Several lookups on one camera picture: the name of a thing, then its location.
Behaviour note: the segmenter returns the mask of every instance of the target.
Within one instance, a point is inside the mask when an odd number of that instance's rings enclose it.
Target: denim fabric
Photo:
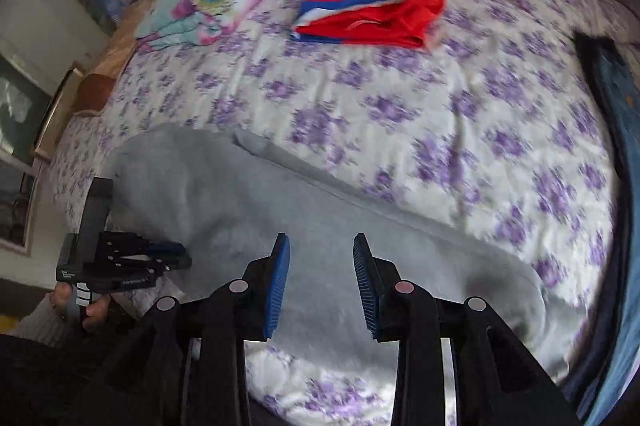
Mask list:
[[[562,387],[586,426],[596,426],[619,398],[640,345],[640,100],[612,40],[577,34],[575,43],[586,80],[609,125],[620,177],[614,242],[590,350]]]

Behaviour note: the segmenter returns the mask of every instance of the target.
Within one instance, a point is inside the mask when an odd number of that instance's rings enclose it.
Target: finger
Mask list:
[[[86,308],[86,315],[90,317],[106,316],[109,308],[111,296],[105,294],[98,301],[93,302]]]
[[[105,321],[110,301],[111,296],[105,295],[86,308],[86,315],[88,317],[82,321],[84,330],[96,329]]]
[[[68,283],[58,282],[51,294],[51,303],[56,307],[64,308],[66,306],[66,301],[69,299],[72,292],[71,285]]]

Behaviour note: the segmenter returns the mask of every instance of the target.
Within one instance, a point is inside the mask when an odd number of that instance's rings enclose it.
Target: gray blanket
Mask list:
[[[394,380],[397,345],[372,340],[360,304],[352,247],[364,232],[402,277],[438,298],[484,298],[549,374],[566,371],[562,355],[580,315],[548,294],[529,265],[370,199],[263,138],[162,125],[114,151],[105,172],[115,180],[116,225],[188,248],[193,266],[171,276],[189,298],[242,276],[286,232],[290,269],[273,341],[290,354]]]

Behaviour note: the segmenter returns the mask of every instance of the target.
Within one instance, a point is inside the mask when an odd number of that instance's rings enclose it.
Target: bed sheet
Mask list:
[[[211,47],[135,56],[102,116],[73,119],[52,162],[69,224],[78,227],[105,156],[130,136],[169,120],[238,125],[374,197],[503,247],[554,294],[590,309],[617,177],[570,35],[612,35],[640,77],[640,24],[622,0],[448,0],[424,51],[295,42],[287,28],[299,3],[264,0]],[[158,293],[132,297],[143,311]],[[252,394],[289,421],[388,422],[392,389],[248,348]]]

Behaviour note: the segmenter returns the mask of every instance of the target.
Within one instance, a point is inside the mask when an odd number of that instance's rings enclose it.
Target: sleeve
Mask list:
[[[69,323],[54,310],[49,294],[8,334],[49,346],[61,346],[75,335]]]

